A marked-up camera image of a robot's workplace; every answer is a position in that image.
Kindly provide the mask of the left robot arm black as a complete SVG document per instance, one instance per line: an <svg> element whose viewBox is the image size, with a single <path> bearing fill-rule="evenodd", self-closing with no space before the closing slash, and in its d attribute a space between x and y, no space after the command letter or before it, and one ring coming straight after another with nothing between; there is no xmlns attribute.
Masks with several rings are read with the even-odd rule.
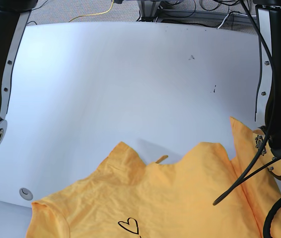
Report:
<svg viewBox="0 0 281 238"><path fill-rule="evenodd" d="M281 0L254 1L258 27L264 39L260 48L260 79L257 88L255 121L268 134L271 155L263 162L281 156ZM281 180L281 159L268 168Z"/></svg>

